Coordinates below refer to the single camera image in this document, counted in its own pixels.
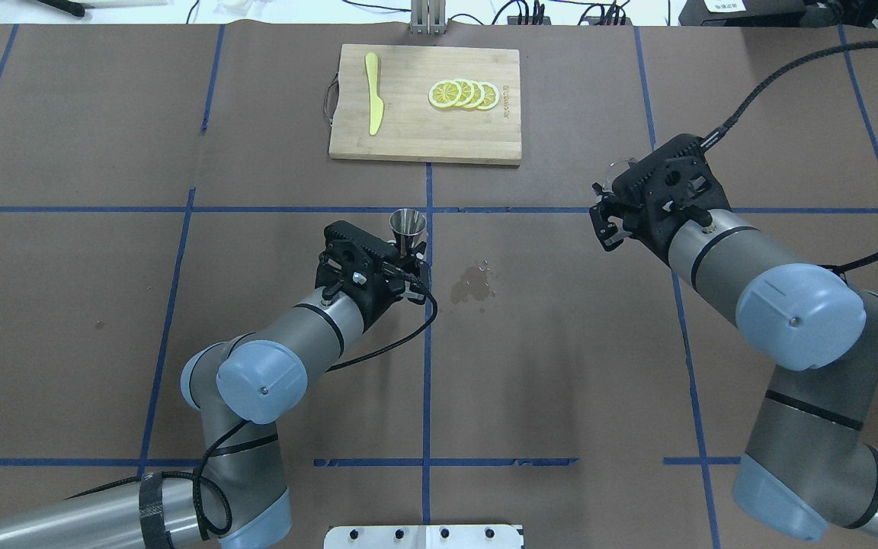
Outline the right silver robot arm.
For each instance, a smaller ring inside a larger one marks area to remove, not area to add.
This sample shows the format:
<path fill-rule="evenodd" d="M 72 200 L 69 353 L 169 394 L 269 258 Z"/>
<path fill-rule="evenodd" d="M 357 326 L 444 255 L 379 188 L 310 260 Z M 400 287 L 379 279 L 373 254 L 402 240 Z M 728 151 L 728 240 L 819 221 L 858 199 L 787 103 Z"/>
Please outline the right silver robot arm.
<path fill-rule="evenodd" d="M 641 242 L 776 365 L 732 497 L 790 538 L 878 538 L 878 448 L 860 440 L 878 388 L 878 294 L 809 263 L 729 205 L 703 140 L 674 136 L 595 183 L 603 250 Z"/>

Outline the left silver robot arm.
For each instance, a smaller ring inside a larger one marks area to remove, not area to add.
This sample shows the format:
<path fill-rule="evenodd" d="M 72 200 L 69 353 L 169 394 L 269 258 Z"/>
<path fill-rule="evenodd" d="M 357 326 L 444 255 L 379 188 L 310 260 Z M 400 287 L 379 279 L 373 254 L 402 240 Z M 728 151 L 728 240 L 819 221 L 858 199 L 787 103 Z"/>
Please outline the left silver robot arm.
<path fill-rule="evenodd" d="M 434 303 L 424 217 L 399 210 L 393 241 L 330 223 L 314 291 L 271 326 L 205 348 L 180 378 L 206 451 L 191 472 L 156 471 L 0 520 L 0 548 L 271 548 L 292 528 L 276 422 L 401 300 Z"/>

